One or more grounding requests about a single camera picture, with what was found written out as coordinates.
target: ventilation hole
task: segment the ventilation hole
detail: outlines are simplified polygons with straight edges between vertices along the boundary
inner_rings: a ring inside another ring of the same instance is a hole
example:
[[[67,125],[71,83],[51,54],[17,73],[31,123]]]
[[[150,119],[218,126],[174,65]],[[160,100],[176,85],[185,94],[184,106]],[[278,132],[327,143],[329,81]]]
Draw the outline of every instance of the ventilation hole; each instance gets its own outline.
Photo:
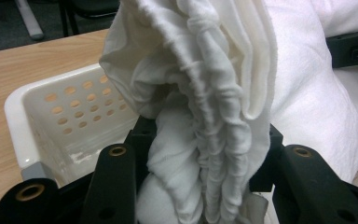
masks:
[[[111,92],[112,90],[110,88],[106,88],[103,90],[103,95],[109,95],[109,93]]]
[[[120,110],[125,110],[127,108],[127,105],[121,105]]]
[[[68,87],[65,89],[65,94],[67,95],[72,95],[76,92],[76,88],[75,87]]]
[[[87,100],[88,100],[88,101],[93,101],[93,100],[95,100],[95,98],[96,98],[96,96],[95,96],[94,93],[92,93],[92,94],[90,94],[90,95],[87,96]]]
[[[80,101],[78,101],[78,100],[74,100],[71,102],[71,107],[77,107],[79,105],[80,105]]]
[[[101,116],[95,116],[94,119],[92,119],[92,120],[98,121],[98,120],[100,120],[100,119],[101,119]]]
[[[97,105],[94,105],[94,106],[92,106],[90,109],[89,109],[89,111],[91,111],[91,112],[95,112],[95,111],[97,111],[98,110],[98,106]]]
[[[105,101],[105,105],[111,105],[113,103],[113,100],[107,100]]]
[[[101,83],[107,82],[107,76],[100,77],[100,82]]]
[[[67,128],[67,129],[63,130],[63,134],[69,134],[71,132],[72,132],[71,128]]]
[[[113,114],[115,114],[115,111],[114,111],[114,110],[109,110],[109,111],[106,112],[106,115],[107,115],[107,116],[111,116],[111,115],[113,115]]]
[[[76,112],[76,113],[75,113],[75,118],[80,119],[81,117],[83,117],[83,115],[84,115],[84,113],[81,112],[81,111]]]
[[[83,83],[83,88],[84,88],[85,90],[88,90],[88,89],[91,88],[93,85],[94,85],[94,84],[92,84],[91,81],[87,81],[87,82]]]
[[[51,113],[53,114],[60,114],[63,111],[62,106],[56,106],[51,110]]]
[[[56,93],[47,94],[46,97],[45,97],[46,102],[53,102],[53,101],[56,101],[56,100],[57,100],[57,94]]]
[[[66,122],[68,122],[68,119],[62,118],[62,119],[59,119],[57,123],[60,124],[60,125],[63,125],[63,124],[65,124]]]
[[[79,123],[79,128],[84,128],[84,127],[86,127],[86,125],[87,125],[86,121],[80,122]]]

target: gathered fabric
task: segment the gathered fabric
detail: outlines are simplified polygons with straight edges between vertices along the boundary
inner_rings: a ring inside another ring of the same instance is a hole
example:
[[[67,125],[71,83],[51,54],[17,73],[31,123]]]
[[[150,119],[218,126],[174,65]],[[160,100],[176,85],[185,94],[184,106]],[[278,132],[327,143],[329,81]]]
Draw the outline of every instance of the gathered fabric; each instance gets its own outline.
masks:
[[[138,220],[277,223],[248,188],[270,123],[351,182],[358,67],[333,70],[325,38],[357,31],[358,1],[122,0],[100,65],[158,126]]]
[[[158,125],[141,223],[248,223],[240,209],[263,219],[247,183],[269,149],[274,36],[263,2],[121,2],[100,63]]]

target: plastic tray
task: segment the plastic tray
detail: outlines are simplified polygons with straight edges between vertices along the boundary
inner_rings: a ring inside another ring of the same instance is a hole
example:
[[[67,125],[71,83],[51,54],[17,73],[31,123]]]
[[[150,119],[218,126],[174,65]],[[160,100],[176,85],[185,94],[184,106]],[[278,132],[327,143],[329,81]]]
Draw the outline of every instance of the plastic tray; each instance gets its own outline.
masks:
[[[138,118],[98,64],[13,91],[5,112],[23,179],[60,186],[92,172],[99,152],[122,143]]]

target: wooden table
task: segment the wooden table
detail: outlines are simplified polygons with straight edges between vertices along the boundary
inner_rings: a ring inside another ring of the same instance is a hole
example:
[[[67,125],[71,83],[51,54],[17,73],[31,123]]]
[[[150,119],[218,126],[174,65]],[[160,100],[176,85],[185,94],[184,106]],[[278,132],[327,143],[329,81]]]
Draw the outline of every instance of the wooden table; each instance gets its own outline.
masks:
[[[103,30],[0,51],[0,199],[21,182],[4,112],[6,98],[25,84],[97,63],[106,33]]]

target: gray carpet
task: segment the gray carpet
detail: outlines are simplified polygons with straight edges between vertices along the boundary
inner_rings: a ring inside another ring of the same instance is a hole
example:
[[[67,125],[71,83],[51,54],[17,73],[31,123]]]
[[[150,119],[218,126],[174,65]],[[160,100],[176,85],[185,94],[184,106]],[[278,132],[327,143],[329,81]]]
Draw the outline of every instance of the gray carpet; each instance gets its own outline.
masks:
[[[0,2],[0,50],[63,38],[62,22],[57,3],[29,1],[29,5],[43,30],[44,39],[40,41],[31,39],[16,3],[13,0],[3,1]],[[112,19],[86,20],[76,17],[81,34],[109,28]]]

